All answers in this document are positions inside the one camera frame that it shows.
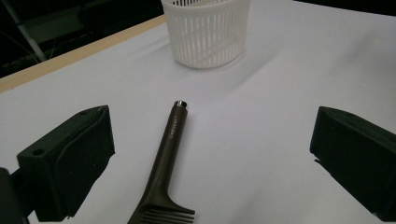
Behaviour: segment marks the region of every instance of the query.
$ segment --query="white plastic basket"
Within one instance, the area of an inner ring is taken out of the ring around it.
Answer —
[[[162,4],[177,62],[217,67],[245,47],[250,0],[162,0]]]

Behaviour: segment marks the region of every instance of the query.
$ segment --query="white tabletop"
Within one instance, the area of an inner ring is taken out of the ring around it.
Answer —
[[[320,105],[396,133],[396,18],[253,0],[246,50],[174,62],[166,25],[0,94],[0,166],[78,111],[109,105],[116,155],[67,224],[125,224],[175,100],[190,105],[170,195],[198,224],[382,223],[309,153]],[[30,215],[31,223],[37,223]]]

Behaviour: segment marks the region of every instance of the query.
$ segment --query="comb teeth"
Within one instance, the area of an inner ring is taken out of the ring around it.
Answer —
[[[143,216],[140,223],[144,224],[187,224],[193,223],[194,217],[171,210],[150,209]]]

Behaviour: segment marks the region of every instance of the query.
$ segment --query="dark brown comb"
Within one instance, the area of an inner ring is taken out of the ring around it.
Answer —
[[[187,224],[193,222],[195,212],[177,205],[168,195],[169,182],[187,113],[187,104],[183,101],[176,101],[169,115],[145,192],[128,224]]]

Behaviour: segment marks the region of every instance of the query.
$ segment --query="basket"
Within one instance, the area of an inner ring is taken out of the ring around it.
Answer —
[[[162,0],[175,60],[211,68],[244,49],[250,0]]]

